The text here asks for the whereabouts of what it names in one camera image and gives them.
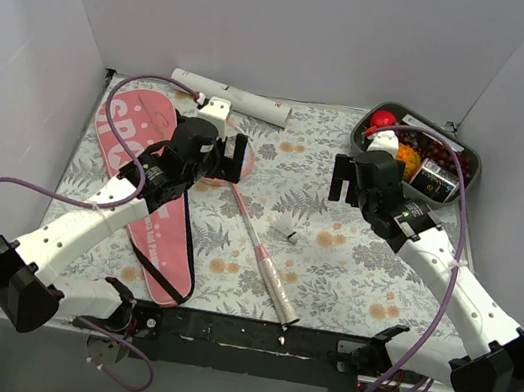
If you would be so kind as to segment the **white shuttlecock tube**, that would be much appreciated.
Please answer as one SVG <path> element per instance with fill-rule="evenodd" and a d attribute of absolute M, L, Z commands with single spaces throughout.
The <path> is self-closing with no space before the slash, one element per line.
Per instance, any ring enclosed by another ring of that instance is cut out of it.
<path fill-rule="evenodd" d="M 207 97 L 216 96 L 231 102 L 233 112 L 260 120 L 285 129 L 291 115 L 291 107 L 272 99 L 245 92 L 229 84 L 223 84 L 195 73 L 176 68 L 172 79 L 203 93 Z"/>

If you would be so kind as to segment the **white feather shuttlecock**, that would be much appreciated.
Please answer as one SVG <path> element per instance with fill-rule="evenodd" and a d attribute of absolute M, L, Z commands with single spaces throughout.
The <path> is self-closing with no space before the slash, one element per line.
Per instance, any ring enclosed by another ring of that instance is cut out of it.
<path fill-rule="evenodd" d="M 290 244 L 297 244 L 299 242 L 299 233 L 296 230 L 293 218 L 289 213 L 283 213 L 271 223 L 274 231 L 279 232 Z"/>

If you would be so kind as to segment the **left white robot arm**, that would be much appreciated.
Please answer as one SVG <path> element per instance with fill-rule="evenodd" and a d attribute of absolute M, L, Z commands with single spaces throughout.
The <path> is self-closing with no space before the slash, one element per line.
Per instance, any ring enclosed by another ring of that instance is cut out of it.
<path fill-rule="evenodd" d="M 0 308 L 14 328 L 31 332 L 64 316 L 126 331 L 136 303 L 128 287 L 114 277 L 85 281 L 62 273 L 133 222 L 145 231 L 143 253 L 155 265 L 193 262 L 189 188 L 200 177 L 235 183 L 242 174 L 247 137 L 237 134 L 230 157 L 225 144 L 212 123 L 183 118 L 171 139 L 145 149 L 80 208 L 13 241 L 0 235 Z"/>

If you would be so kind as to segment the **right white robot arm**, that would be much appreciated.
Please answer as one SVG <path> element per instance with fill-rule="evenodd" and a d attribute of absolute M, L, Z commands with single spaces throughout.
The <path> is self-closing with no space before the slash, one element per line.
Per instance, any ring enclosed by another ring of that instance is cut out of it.
<path fill-rule="evenodd" d="M 456 260 L 456 246 L 429 206 L 405 196 L 404 164 L 384 151 L 339 154 L 334 163 L 330 200 L 361 211 L 440 302 L 462 342 L 448 347 L 397 325 L 352 352 L 352 363 L 382 378 L 405 369 L 455 392 L 524 392 L 524 328 Z"/>

